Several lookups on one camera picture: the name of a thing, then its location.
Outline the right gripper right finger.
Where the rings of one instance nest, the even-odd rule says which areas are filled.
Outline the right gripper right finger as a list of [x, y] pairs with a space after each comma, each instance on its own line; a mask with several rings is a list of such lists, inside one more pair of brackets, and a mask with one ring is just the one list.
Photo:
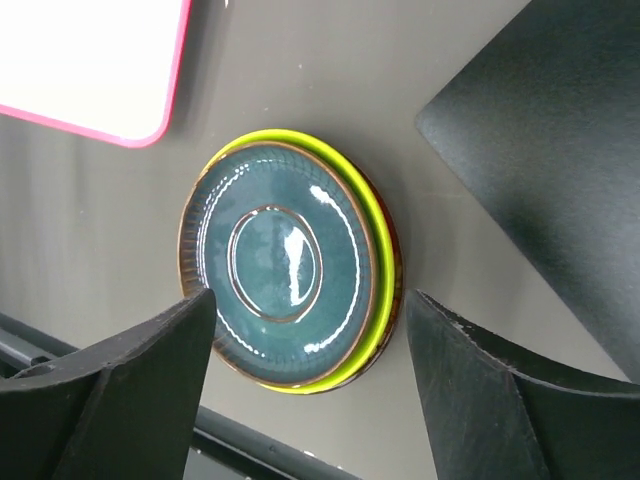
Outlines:
[[638, 478], [638, 385], [534, 353], [419, 290], [405, 314], [439, 478]]

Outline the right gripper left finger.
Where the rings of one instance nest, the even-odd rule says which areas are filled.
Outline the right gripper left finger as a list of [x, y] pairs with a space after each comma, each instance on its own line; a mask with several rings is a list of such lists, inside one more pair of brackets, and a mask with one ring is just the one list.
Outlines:
[[2, 478], [182, 478], [215, 317], [215, 295], [202, 289], [2, 380]]

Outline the red floral plate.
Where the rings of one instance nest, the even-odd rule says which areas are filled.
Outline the red floral plate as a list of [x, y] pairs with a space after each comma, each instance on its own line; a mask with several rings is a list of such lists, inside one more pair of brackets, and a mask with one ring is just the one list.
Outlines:
[[373, 317], [373, 325], [364, 335], [363, 344], [327, 379], [294, 390], [296, 394], [314, 395], [336, 390], [362, 376], [382, 355], [392, 338], [403, 295], [403, 261], [400, 241], [393, 218], [383, 197], [366, 174], [345, 163], [337, 168], [365, 204], [373, 223], [374, 244], [381, 264], [381, 293]]

